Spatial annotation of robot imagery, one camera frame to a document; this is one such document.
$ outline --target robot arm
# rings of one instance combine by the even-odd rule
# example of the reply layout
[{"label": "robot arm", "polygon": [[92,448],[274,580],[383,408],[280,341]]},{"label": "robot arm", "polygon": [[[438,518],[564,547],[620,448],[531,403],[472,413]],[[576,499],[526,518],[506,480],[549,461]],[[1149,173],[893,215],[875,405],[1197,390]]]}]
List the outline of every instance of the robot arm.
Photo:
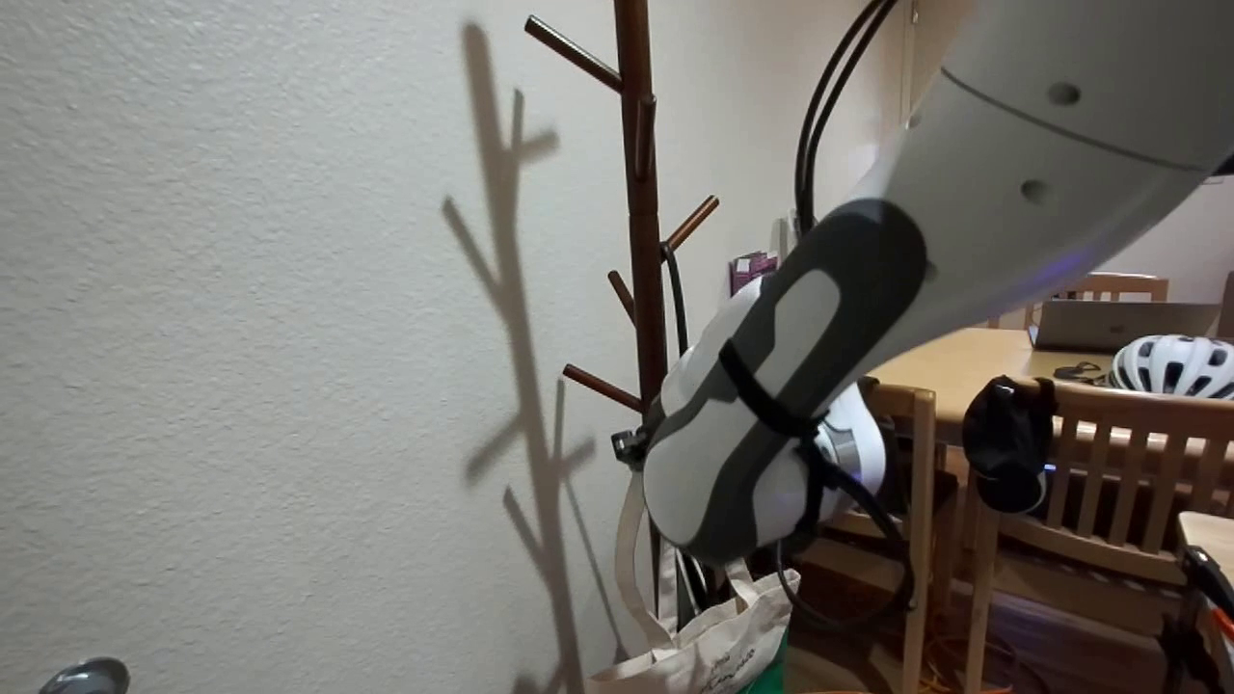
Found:
[{"label": "robot arm", "polygon": [[985,0],[893,155],[734,299],[647,426],[650,524],[727,563],[794,534],[794,440],[740,396],[837,403],[889,355],[1100,265],[1234,150],[1234,0]]}]

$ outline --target floor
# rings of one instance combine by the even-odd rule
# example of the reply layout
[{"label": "floor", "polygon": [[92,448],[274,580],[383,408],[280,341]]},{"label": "floor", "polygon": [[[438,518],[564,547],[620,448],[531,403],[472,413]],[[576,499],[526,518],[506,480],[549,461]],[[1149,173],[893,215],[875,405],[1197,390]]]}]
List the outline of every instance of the floor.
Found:
[{"label": "floor", "polygon": [[[951,599],[950,625],[928,625],[922,694],[951,694],[964,680],[967,602]],[[785,660],[794,694],[889,694],[897,682],[897,625],[875,633],[794,630]],[[1161,694],[1158,641],[1072,620],[1024,602],[992,612],[987,694]]]}]

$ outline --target white helmet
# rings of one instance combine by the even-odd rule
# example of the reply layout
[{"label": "white helmet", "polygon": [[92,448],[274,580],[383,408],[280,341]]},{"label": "white helmet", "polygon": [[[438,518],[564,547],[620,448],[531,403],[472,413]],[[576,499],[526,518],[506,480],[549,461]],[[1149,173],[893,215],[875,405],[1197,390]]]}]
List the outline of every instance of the white helmet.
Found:
[{"label": "white helmet", "polygon": [[1207,335],[1143,335],[1114,355],[1114,386],[1234,403],[1234,345]]}]

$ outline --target white bag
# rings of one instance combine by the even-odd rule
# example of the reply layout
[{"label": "white bag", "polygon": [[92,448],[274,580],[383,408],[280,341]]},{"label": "white bag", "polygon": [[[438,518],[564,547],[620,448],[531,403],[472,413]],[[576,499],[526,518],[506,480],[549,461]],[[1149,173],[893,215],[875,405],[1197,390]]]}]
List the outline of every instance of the white bag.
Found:
[{"label": "white bag", "polygon": [[751,581],[743,563],[726,569],[734,599],[699,612],[688,630],[675,630],[680,606],[680,552],[659,545],[659,612],[650,616],[636,592],[636,538],[644,524],[639,473],[626,489],[618,527],[618,592],[629,612],[647,635],[647,652],[590,680],[590,694],[734,694],[749,688],[778,656],[790,625],[790,599],[778,574]]}]

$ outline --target coat rack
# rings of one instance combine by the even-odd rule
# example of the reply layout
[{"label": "coat rack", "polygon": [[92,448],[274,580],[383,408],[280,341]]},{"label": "coat rack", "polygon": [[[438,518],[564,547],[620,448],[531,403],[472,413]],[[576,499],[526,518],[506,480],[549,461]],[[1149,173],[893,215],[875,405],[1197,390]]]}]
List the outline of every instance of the coat rack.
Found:
[{"label": "coat rack", "polygon": [[647,416],[647,405],[659,395],[659,383],[667,376],[659,263],[675,256],[700,229],[700,222],[718,207],[718,197],[706,197],[667,238],[659,238],[647,0],[612,0],[612,20],[618,20],[618,70],[578,52],[576,43],[566,43],[558,30],[553,30],[535,17],[526,22],[526,30],[620,96],[634,288],[618,269],[611,269],[611,285],[636,329],[639,390],[629,395],[572,364],[564,376]]}]

